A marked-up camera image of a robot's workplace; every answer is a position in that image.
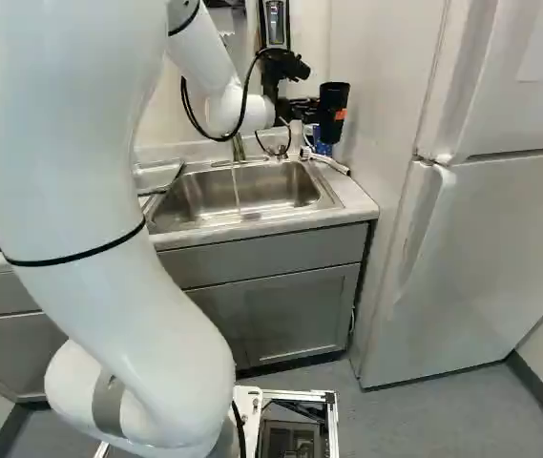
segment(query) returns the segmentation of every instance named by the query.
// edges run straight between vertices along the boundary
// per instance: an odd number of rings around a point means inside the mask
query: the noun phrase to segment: black cable
[[[195,112],[193,111],[193,107],[191,105],[191,101],[188,96],[188,85],[186,82],[186,78],[183,76],[180,79],[180,95],[182,99],[182,106],[184,107],[184,111],[186,112],[186,116],[188,117],[188,120],[191,122],[191,124],[197,130],[197,132],[199,132],[204,137],[209,138],[210,140],[214,140],[217,142],[225,142],[225,141],[231,140],[237,134],[237,132],[240,131],[241,125],[243,124],[243,120],[245,119],[245,109],[247,106],[248,89],[250,87],[250,79],[252,78],[252,72],[254,71],[254,67],[256,66],[256,63],[258,62],[258,60],[261,57],[263,57],[266,53],[276,52],[276,51],[277,49],[275,48],[264,48],[258,51],[254,55],[254,59],[252,59],[252,63],[250,64],[250,67],[248,68],[248,72],[245,76],[245,80],[243,81],[243,96],[241,97],[240,117],[237,121],[237,125],[235,126],[235,129],[233,129],[233,131],[231,131],[229,134],[225,134],[221,136],[213,136],[205,132],[205,130],[201,127],[201,125],[197,121],[197,118],[195,117]]]
[[[290,145],[292,145],[292,131],[290,130],[290,126],[286,126],[288,129],[288,144],[284,147],[285,151],[288,152],[290,149]],[[264,145],[261,142],[261,138],[259,137],[259,131],[254,131],[254,137],[256,138],[256,141],[259,143],[259,146],[262,148],[263,151],[265,151],[268,155],[271,156],[281,156],[282,153],[273,153],[271,149],[267,149],[264,147]]]
[[[241,420],[240,411],[237,408],[237,404],[233,401],[233,415],[235,415],[235,424],[237,425],[237,435],[240,440],[240,458],[246,458],[245,449],[245,432],[243,431],[243,421]]]

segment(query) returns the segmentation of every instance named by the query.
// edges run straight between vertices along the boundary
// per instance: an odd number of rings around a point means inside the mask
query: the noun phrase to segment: gray band
[[[200,0],[170,0],[167,3],[169,36],[183,31],[195,19]]]
[[[120,403],[125,384],[106,370],[97,378],[93,392],[93,420],[102,432],[125,437],[120,425]]]

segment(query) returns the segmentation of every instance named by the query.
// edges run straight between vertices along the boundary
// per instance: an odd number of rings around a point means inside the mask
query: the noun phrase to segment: orange label
[[[347,116],[347,108],[343,108],[335,114],[335,121],[344,121]]]

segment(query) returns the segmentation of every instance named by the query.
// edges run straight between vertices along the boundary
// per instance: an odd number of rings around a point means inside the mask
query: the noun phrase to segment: black stripe
[[[200,2],[200,0],[198,0],[197,1],[197,7],[193,11],[193,14],[191,14],[191,17],[186,19],[186,21],[184,21],[184,23],[181,26],[176,27],[172,31],[169,31],[167,33],[167,36],[174,36],[174,35],[180,33],[181,31],[183,31],[184,29],[186,29],[188,26],[190,26],[191,22],[193,22],[195,20],[195,17],[197,17],[197,13],[198,13],[198,9],[199,9],[200,5],[201,5],[201,2]]]
[[[110,243],[106,243],[105,245],[101,245],[91,250],[83,251],[81,253],[76,253],[75,255],[63,256],[61,258],[54,258],[52,260],[13,260],[6,255],[4,255],[4,258],[6,258],[6,261],[9,264],[15,265],[17,267],[49,267],[52,265],[67,264],[69,262],[74,262],[75,260],[90,258],[92,256],[98,255],[99,253],[103,253],[104,251],[116,248],[118,245],[124,243],[129,239],[132,239],[137,234],[139,234],[144,226],[146,226],[146,219],[142,219],[141,223],[138,224],[137,227],[130,233],[125,234],[124,236],[113,240]]]

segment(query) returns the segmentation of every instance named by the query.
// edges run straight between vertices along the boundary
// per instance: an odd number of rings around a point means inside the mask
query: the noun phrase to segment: gray floor
[[[339,392],[342,458],[543,457],[543,411],[503,365],[363,393],[348,361],[240,381]],[[32,415],[9,458],[92,458],[96,443],[52,412]],[[123,453],[112,457],[125,458]]]

